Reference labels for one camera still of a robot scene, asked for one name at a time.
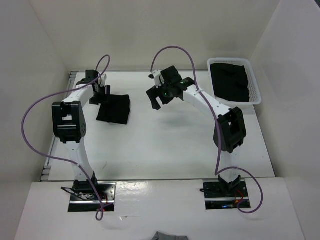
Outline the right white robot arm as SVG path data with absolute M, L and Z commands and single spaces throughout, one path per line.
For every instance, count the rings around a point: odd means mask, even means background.
M 242 110 L 217 101 L 192 78 L 182 78 L 175 66 L 153 70 L 148 77 L 154 80 L 154 86 L 146 92 L 153 109 L 159 110 L 162 105 L 179 98 L 213 118 L 213 141 L 219 152 L 216 165 L 219 192 L 225 197 L 231 196 L 241 182 L 240 147 L 247 135 Z

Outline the black skirt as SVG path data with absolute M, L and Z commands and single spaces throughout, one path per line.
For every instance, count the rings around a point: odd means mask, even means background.
M 121 125 L 128 123 L 131 111 L 131 101 L 128 94 L 103 96 L 99 103 L 97 121 Z

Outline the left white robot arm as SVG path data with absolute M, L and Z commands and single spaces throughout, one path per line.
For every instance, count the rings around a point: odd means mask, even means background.
M 70 95 L 51 106 L 54 135 L 66 148 L 75 175 L 73 187 L 65 190 L 82 201 L 94 200 L 100 193 L 85 148 L 87 124 L 83 107 L 91 99 L 106 95 L 104 79 L 98 71 L 86 70 L 85 78 L 76 83 Z

